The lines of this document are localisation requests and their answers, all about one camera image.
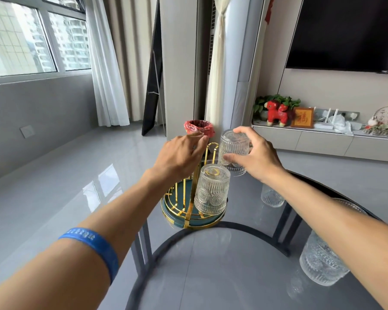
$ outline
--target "hand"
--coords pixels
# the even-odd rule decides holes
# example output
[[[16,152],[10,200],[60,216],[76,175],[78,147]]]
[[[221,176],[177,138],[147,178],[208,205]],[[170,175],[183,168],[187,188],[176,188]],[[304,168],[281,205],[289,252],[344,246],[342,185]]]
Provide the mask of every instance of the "hand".
[[[172,183],[189,177],[200,163],[208,144],[208,136],[200,132],[177,136],[167,141],[152,168]]]
[[[227,153],[224,160],[243,166],[254,178],[266,183],[273,172],[284,170],[271,142],[266,141],[251,127],[240,126],[233,130],[235,133],[245,133],[251,140],[253,148],[248,155]]]

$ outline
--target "clear glass cup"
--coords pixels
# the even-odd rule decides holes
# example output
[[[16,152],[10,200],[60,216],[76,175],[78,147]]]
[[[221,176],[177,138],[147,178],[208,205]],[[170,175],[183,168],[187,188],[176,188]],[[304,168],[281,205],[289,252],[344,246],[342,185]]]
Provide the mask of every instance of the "clear glass cup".
[[[236,153],[238,155],[248,155],[250,139],[244,133],[235,133],[232,129],[225,130],[220,138],[218,148],[218,164],[225,166],[233,176],[240,176],[246,169],[236,163],[230,163],[223,159],[225,153]]]
[[[285,199],[280,194],[278,194],[274,189],[270,188],[266,184],[263,184],[260,198],[265,205],[273,208],[281,207],[285,201]]]
[[[365,211],[352,203],[341,199],[338,201],[365,214]],[[314,231],[311,232],[303,248],[299,262],[305,274],[312,281],[323,286],[335,284],[349,272],[339,256]]]
[[[224,166],[206,164],[198,178],[194,206],[202,213],[216,215],[227,206],[230,172]]]

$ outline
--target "electrical outlet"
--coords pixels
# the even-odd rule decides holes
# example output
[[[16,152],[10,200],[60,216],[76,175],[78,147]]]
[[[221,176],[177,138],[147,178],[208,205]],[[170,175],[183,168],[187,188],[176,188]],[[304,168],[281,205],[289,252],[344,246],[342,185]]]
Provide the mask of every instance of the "electrical outlet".
[[[29,138],[35,134],[35,130],[31,125],[21,127],[20,131],[25,138]]]

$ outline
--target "window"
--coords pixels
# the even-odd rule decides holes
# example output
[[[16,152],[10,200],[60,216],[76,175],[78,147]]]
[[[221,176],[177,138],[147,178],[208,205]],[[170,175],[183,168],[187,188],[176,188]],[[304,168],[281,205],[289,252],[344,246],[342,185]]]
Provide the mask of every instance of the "window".
[[[86,22],[55,13],[49,13],[49,16],[65,70],[91,68]]]
[[[77,0],[0,0],[0,83],[91,68]]]

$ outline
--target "window pane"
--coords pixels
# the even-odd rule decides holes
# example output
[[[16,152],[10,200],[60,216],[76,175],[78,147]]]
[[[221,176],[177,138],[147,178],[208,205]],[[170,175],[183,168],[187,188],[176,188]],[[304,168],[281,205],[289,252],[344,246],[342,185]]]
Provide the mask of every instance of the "window pane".
[[[76,2],[76,0],[47,0],[47,1],[50,1],[50,2],[56,3],[56,4],[65,5],[65,6],[73,8],[73,9],[77,9],[77,10],[81,9],[79,7],[78,2]]]
[[[55,71],[37,10],[0,1],[0,76]]]
[[[91,68],[86,22],[55,13],[49,16],[65,69]]]

